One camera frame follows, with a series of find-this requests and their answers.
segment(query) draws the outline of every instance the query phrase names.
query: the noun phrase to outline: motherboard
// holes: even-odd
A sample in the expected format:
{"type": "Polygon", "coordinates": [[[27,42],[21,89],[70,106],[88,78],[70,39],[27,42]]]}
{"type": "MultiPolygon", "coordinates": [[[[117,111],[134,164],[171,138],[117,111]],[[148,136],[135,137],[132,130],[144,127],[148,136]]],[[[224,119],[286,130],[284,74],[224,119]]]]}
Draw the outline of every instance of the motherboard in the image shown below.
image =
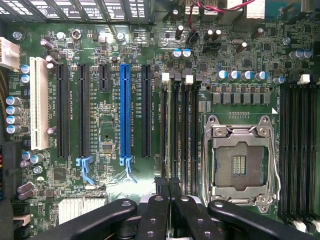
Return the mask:
{"type": "Polygon", "coordinates": [[[303,203],[289,196],[304,188],[313,194],[304,207],[319,212],[319,147],[294,166],[281,160],[291,147],[279,147],[289,144],[284,132],[298,138],[309,125],[319,137],[319,92],[284,95],[318,87],[314,17],[253,31],[197,21],[8,29],[20,66],[8,74],[7,133],[23,149],[13,207],[30,205],[30,236],[117,199],[138,203],[159,178],[178,178],[182,194],[205,205],[224,199],[280,222],[299,222],[287,213],[303,203]]]}

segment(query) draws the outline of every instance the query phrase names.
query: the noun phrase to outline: capacitor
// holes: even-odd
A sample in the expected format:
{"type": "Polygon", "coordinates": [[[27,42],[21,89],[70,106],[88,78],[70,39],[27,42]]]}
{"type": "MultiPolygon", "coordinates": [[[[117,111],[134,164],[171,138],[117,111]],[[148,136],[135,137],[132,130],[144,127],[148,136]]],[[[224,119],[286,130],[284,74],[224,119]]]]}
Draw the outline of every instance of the capacitor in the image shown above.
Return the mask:
{"type": "Polygon", "coordinates": [[[35,166],[34,169],[32,169],[34,174],[40,174],[43,172],[42,166],[35,166]]]}
{"type": "Polygon", "coordinates": [[[221,33],[222,33],[221,30],[215,30],[214,33],[213,33],[213,35],[212,35],[212,37],[211,37],[212,41],[215,41],[215,40],[217,40],[218,38],[220,38],[221,33]]]}
{"type": "Polygon", "coordinates": [[[30,162],[33,164],[39,164],[44,160],[44,158],[45,157],[41,153],[38,153],[30,157],[30,162]]]}
{"type": "Polygon", "coordinates": [[[28,181],[27,183],[19,186],[16,191],[19,193],[19,194],[22,194],[30,189],[32,189],[34,187],[34,184],[31,182],[31,181],[28,181]]]}
{"type": "Polygon", "coordinates": [[[56,33],[56,39],[58,39],[59,41],[63,41],[65,40],[65,38],[66,38],[66,35],[64,32],[59,31],[56,33]]]}
{"type": "Polygon", "coordinates": [[[182,33],[184,32],[184,26],[183,25],[179,25],[176,30],[175,30],[175,37],[181,37],[182,33]]]}
{"type": "Polygon", "coordinates": [[[20,125],[14,124],[14,125],[9,125],[6,127],[6,132],[8,134],[18,134],[22,130],[20,125]]]}
{"type": "Polygon", "coordinates": [[[45,49],[49,50],[49,51],[51,51],[52,49],[54,49],[54,45],[53,45],[51,42],[49,42],[49,41],[47,41],[47,40],[45,40],[45,39],[41,39],[41,40],[40,40],[40,45],[41,45],[42,47],[44,47],[45,49]]]}
{"type": "Polygon", "coordinates": [[[30,189],[29,191],[19,194],[18,199],[21,201],[26,200],[28,198],[31,198],[33,195],[34,195],[34,191],[30,189]]]}
{"type": "Polygon", "coordinates": [[[50,72],[50,73],[52,73],[53,75],[54,74],[56,74],[56,67],[55,67],[55,65],[53,64],[53,63],[48,63],[47,65],[46,65],[46,68],[48,69],[48,71],[50,72]]]}
{"type": "Polygon", "coordinates": [[[182,50],[182,58],[184,60],[190,59],[190,56],[191,56],[191,50],[189,48],[185,48],[182,50]]]}
{"type": "Polygon", "coordinates": [[[116,64],[118,62],[118,57],[117,56],[112,56],[111,61],[116,64]]]}
{"type": "Polygon", "coordinates": [[[18,115],[9,115],[5,119],[7,124],[19,124],[21,122],[21,117],[18,115]]]}
{"type": "Polygon", "coordinates": [[[255,80],[257,80],[258,82],[265,80],[266,77],[267,77],[267,74],[265,71],[258,72],[254,75],[255,80]]]}
{"type": "Polygon", "coordinates": [[[239,54],[241,52],[243,52],[246,47],[248,46],[248,44],[244,41],[243,43],[241,43],[237,48],[236,48],[236,52],[239,54]]]}
{"type": "Polygon", "coordinates": [[[9,115],[18,115],[21,113],[21,108],[18,106],[7,106],[5,111],[9,115]]]}
{"type": "Polygon", "coordinates": [[[299,58],[300,60],[306,60],[312,57],[312,52],[310,50],[304,50],[303,55],[299,58]]]}
{"type": "Polygon", "coordinates": [[[212,31],[211,29],[207,30],[203,36],[203,40],[208,41],[210,40],[210,38],[212,38],[214,34],[214,31],[212,31]]]}
{"type": "Polygon", "coordinates": [[[224,80],[227,77],[227,72],[225,70],[221,70],[216,74],[216,79],[218,79],[219,81],[224,80]]]}
{"type": "Polygon", "coordinates": [[[289,58],[292,60],[299,59],[304,55],[304,51],[302,49],[298,49],[289,53],[289,58]]]}
{"type": "Polygon", "coordinates": [[[20,71],[23,73],[23,74],[28,74],[30,72],[30,67],[28,65],[22,65],[20,67],[20,71]]]}
{"type": "Polygon", "coordinates": [[[30,161],[21,161],[20,162],[20,168],[22,168],[22,169],[25,169],[25,168],[30,167],[32,165],[33,165],[33,163],[30,161]]]}
{"type": "Polygon", "coordinates": [[[28,74],[23,74],[20,78],[20,81],[24,84],[27,84],[30,82],[30,76],[28,74]]]}
{"type": "Polygon", "coordinates": [[[22,159],[23,160],[30,160],[31,156],[36,155],[36,152],[33,150],[24,151],[22,153],[22,159]]]}
{"type": "Polygon", "coordinates": [[[18,106],[21,105],[21,99],[17,96],[8,96],[5,99],[5,103],[10,106],[18,106]]]}
{"type": "Polygon", "coordinates": [[[178,48],[176,48],[175,50],[173,50],[173,52],[172,52],[172,58],[173,59],[179,59],[180,57],[181,57],[181,50],[180,49],[178,49],[178,48]]]}
{"type": "Polygon", "coordinates": [[[280,76],[275,77],[272,81],[274,84],[283,84],[286,81],[286,79],[283,76],[280,76]]]}
{"type": "Polygon", "coordinates": [[[178,15],[179,15],[179,12],[178,10],[173,10],[172,13],[171,13],[171,21],[172,22],[175,22],[178,20],[178,15]]]}
{"type": "Polygon", "coordinates": [[[57,127],[56,126],[53,126],[53,127],[49,127],[47,130],[46,130],[46,133],[51,135],[51,134],[55,134],[57,132],[57,127]]]}
{"type": "Polygon", "coordinates": [[[241,79],[245,82],[252,79],[252,77],[253,73],[251,71],[245,71],[241,74],[241,79]]]}
{"type": "Polygon", "coordinates": [[[264,35],[265,30],[262,27],[259,27],[252,35],[252,39],[260,38],[264,35]]]}
{"type": "Polygon", "coordinates": [[[228,79],[229,79],[230,81],[234,81],[234,80],[236,80],[238,77],[239,77],[238,71],[232,71],[232,72],[230,72],[230,73],[228,74],[228,79]]]}
{"type": "Polygon", "coordinates": [[[14,32],[12,33],[12,37],[13,37],[14,40],[20,41],[20,40],[23,39],[24,36],[22,35],[21,32],[19,32],[19,31],[14,31],[14,32]]]}
{"type": "Polygon", "coordinates": [[[48,64],[54,64],[55,66],[57,66],[58,65],[58,62],[52,57],[52,56],[50,56],[50,55],[48,55],[48,56],[46,56],[45,57],[45,60],[46,60],[46,62],[48,63],[48,64]]]}

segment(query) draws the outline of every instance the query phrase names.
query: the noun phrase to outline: white connector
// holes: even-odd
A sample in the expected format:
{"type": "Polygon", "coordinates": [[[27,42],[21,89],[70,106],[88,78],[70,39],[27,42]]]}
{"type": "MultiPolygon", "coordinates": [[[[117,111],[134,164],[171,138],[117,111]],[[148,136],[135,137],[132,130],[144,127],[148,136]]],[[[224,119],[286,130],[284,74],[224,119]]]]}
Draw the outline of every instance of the white connector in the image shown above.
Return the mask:
{"type": "Polygon", "coordinates": [[[48,148],[48,72],[41,57],[30,57],[30,118],[31,150],[48,148]]]}
{"type": "Polygon", "coordinates": [[[20,47],[0,37],[0,66],[19,72],[20,70],[20,47]]]}

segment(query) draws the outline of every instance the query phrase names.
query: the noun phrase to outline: pci express slot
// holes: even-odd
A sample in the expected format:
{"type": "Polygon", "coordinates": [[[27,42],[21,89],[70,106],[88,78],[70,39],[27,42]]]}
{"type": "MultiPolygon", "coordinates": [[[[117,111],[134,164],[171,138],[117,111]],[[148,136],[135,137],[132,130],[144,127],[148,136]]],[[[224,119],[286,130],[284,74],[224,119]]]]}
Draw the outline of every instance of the pci express slot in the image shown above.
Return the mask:
{"type": "Polygon", "coordinates": [[[43,150],[49,147],[47,62],[41,57],[30,57],[29,62],[31,149],[43,150]]]}
{"type": "Polygon", "coordinates": [[[131,69],[120,64],[120,165],[131,158],[131,69]]]}
{"type": "Polygon", "coordinates": [[[78,156],[90,156],[90,79],[89,66],[79,64],[78,70],[78,156]]]}
{"type": "Polygon", "coordinates": [[[110,71],[107,64],[99,64],[99,89],[110,93],[110,71]]]}
{"type": "Polygon", "coordinates": [[[142,81],[142,157],[151,156],[151,79],[150,65],[141,66],[142,81]]]}
{"type": "Polygon", "coordinates": [[[58,158],[70,153],[69,143],[69,74],[66,64],[56,66],[56,147],[58,158]]]}

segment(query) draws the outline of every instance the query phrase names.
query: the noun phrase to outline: blue pci express slot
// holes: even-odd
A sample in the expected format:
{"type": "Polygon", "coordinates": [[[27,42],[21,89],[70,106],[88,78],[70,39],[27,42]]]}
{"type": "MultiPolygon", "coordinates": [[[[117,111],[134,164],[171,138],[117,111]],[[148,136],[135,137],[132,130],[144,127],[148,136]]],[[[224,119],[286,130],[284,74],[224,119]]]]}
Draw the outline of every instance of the blue pci express slot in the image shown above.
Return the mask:
{"type": "Polygon", "coordinates": [[[120,64],[120,166],[131,158],[131,69],[120,64]]]}

